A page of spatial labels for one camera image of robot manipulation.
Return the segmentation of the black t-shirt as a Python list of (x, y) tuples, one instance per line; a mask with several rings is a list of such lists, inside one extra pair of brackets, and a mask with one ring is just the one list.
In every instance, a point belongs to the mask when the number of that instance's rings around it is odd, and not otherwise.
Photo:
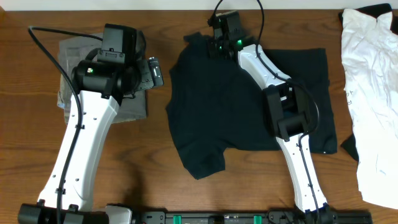
[[(170, 69), (172, 96), (166, 111), (184, 168), (193, 178), (202, 179), (224, 170), (228, 148), (278, 150), (265, 127), (261, 89), (252, 77), (232, 60), (211, 58), (207, 35), (197, 32), (183, 39), (186, 47)], [(310, 150), (336, 153), (325, 49), (274, 49), (266, 55), (313, 96), (310, 113), (320, 123), (309, 137)]]

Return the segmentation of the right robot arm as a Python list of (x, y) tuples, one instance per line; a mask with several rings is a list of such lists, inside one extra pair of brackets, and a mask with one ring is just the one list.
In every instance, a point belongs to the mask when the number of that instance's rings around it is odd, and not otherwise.
[(267, 129), (282, 149), (292, 179), (295, 205), (301, 212), (298, 218), (286, 218), (287, 223), (334, 223), (335, 216), (324, 196), (310, 155), (308, 90), (267, 57), (241, 30), (214, 29), (209, 41), (211, 57), (233, 59), (250, 74), (262, 90)]

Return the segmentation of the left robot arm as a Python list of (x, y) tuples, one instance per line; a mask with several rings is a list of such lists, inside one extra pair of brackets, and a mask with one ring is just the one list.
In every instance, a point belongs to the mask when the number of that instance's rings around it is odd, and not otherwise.
[(155, 57), (82, 60), (74, 69), (76, 95), (57, 160), (35, 204), (23, 203), (19, 223), (139, 223), (120, 204), (93, 208), (93, 191), (106, 135), (126, 95), (164, 84)]

